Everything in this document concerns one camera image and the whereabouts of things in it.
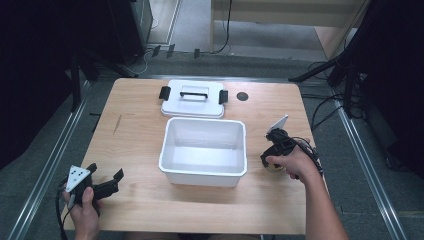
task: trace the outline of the white plastic bin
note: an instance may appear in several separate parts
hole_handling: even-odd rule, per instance
[[[171,118],[159,168],[171,183],[235,187],[247,171],[245,125],[232,120]]]

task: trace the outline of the person's right hand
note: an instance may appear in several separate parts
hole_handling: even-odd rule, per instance
[[[287,156],[268,156],[265,160],[270,164],[279,164],[285,167],[287,174],[289,174],[292,179],[298,176],[303,183],[310,178],[316,176],[320,177],[313,161],[299,146],[296,146]]]

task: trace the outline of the hand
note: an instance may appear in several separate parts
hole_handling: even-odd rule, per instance
[[[69,202],[69,193],[62,193],[65,202]],[[75,204],[70,214],[75,225],[75,239],[96,239],[100,231],[99,217],[92,205],[94,191],[91,187],[84,190],[82,206]]]
[[[279,164],[285,167],[287,174],[289,174],[292,179],[298,176],[303,183],[310,178],[320,176],[315,164],[299,146],[296,146],[287,156],[268,156],[265,160],[270,164]]]

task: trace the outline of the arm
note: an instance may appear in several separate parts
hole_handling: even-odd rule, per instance
[[[324,180],[311,159],[298,146],[288,156],[268,156],[266,160],[286,167],[292,179],[297,175],[305,185],[306,239],[348,239]]]

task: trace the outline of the black latch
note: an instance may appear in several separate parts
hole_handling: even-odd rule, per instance
[[[228,90],[219,91],[219,104],[228,102]]]
[[[171,88],[169,86],[164,86],[160,90],[159,99],[164,99],[165,101],[168,101],[169,94],[171,94]]]

